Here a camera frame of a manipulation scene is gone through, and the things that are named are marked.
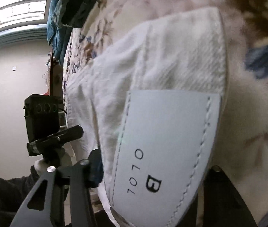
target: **white label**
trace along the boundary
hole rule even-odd
[[[128,92],[116,147],[111,206],[138,227],[176,226],[207,169],[220,96]]]

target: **black bracket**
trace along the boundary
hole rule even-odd
[[[96,227],[89,188],[96,188],[103,179],[100,149],[74,166],[48,167],[36,182],[10,227],[64,227],[65,186],[70,185],[71,220],[73,227]]]

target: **stitching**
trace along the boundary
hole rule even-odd
[[[205,126],[203,128],[203,137],[201,139],[201,142],[200,142],[200,145],[199,145],[199,151],[198,151],[198,154],[197,154],[197,159],[196,159],[196,162],[195,162],[195,165],[194,165],[194,168],[193,168],[193,172],[190,176],[190,180],[188,182],[188,184],[186,185],[186,188],[184,190],[184,192],[182,193],[182,197],[179,201],[179,204],[176,206],[176,210],[173,212],[173,215],[172,217],[170,218],[169,222],[167,223],[166,227],[170,226],[172,224],[172,221],[173,219],[175,218],[176,216],[176,213],[178,212],[180,206],[182,205],[184,199],[185,199],[185,196],[188,192],[188,189],[192,183],[192,180],[193,180],[193,177],[195,176],[195,172],[196,172],[196,168],[197,168],[197,165],[199,163],[199,160],[200,160],[200,157],[201,157],[201,151],[202,151],[202,148],[205,144],[205,141],[206,141],[206,136],[207,136],[207,129],[208,127],[210,126],[210,108],[211,108],[211,98],[208,97],[208,102],[207,102],[207,106],[206,106],[206,118],[205,118]]]
[[[118,148],[117,160],[116,160],[116,165],[115,165],[115,175],[114,175],[114,184],[113,184],[113,193],[112,193],[112,206],[114,206],[114,189],[115,189],[115,181],[116,181],[116,172],[117,172],[118,158],[119,158],[119,153],[120,153],[122,138],[123,138],[123,135],[124,135],[124,132],[125,132],[125,125],[127,123],[127,118],[128,118],[128,115],[129,115],[130,102],[131,102],[131,93],[129,92],[127,108],[126,108],[126,111],[125,111],[125,121],[123,123],[122,134],[121,134],[121,137],[120,137],[120,143],[119,143],[119,148]]]

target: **floral bedsheet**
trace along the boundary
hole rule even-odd
[[[133,27],[205,6],[220,10],[229,60],[228,98],[213,160],[234,183],[259,226],[266,226],[268,0],[99,0],[83,28],[71,34],[64,60],[64,104],[67,108],[69,78]]]

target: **white wall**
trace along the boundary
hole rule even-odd
[[[46,41],[28,42],[0,49],[0,177],[27,176],[39,157],[29,157],[24,100],[44,94],[42,75],[50,47]]]

